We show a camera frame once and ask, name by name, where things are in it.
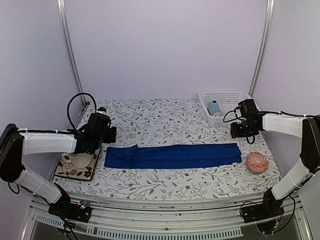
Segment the light blue orange dotted towel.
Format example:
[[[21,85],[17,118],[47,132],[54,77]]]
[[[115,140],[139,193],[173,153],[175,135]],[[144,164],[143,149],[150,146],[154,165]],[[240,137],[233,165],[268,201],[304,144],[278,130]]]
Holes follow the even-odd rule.
[[[207,104],[207,110],[208,110],[208,113],[212,116],[212,117],[221,117],[222,116],[222,112],[221,112],[221,109],[220,109],[220,106],[218,104],[217,101],[213,100],[213,101],[210,101],[208,104]]]

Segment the dark blue towel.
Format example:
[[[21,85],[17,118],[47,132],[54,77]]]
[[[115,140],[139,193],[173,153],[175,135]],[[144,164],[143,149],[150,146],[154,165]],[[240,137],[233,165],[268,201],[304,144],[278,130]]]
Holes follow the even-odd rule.
[[[111,147],[104,166],[114,169],[195,169],[240,164],[236,143],[176,144],[157,147]]]

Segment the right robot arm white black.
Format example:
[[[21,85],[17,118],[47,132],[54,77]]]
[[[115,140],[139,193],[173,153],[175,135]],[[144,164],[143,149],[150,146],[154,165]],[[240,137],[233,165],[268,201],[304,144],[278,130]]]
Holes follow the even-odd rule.
[[[246,138],[252,144],[263,133],[283,174],[264,193],[258,208],[262,218],[269,218],[278,210],[278,203],[320,170],[320,116],[259,110],[253,99],[239,102],[234,112],[231,137]]]

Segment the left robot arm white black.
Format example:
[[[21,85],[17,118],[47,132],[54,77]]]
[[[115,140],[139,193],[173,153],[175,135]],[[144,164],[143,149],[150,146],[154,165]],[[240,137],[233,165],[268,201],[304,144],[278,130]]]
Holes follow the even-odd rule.
[[[14,123],[6,126],[0,137],[0,178],[16,183],[49,203],[63,216],[74,213],[74,205],[67,194],[55,184],[22,164],[22,157],[44,153],[93,155],[102,144],[115,143],[117,128],[111,119],[100,112],[92,113],[80,129],[29,130]]]

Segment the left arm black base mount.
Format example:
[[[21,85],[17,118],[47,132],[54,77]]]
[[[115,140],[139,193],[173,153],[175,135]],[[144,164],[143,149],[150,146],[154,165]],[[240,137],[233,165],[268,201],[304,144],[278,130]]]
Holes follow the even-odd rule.
[[[61,219],[74,220],[82,223],[88,223],[91,217],[91,203],[86,200],[72,203],[70,196],[61,192],[61,197],[56,203],[50,203],[48,213]]]

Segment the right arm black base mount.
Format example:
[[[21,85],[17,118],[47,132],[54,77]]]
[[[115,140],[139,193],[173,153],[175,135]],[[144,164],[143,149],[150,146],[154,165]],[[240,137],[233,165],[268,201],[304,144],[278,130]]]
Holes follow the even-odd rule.
[[[284,208],[282,207],[283,201],[284,199],[276,199],[272,193],[272,189],[269,188],[263,194],[262,203],[241,206],[239,213],[245,223],[279,217],[284,213]]]

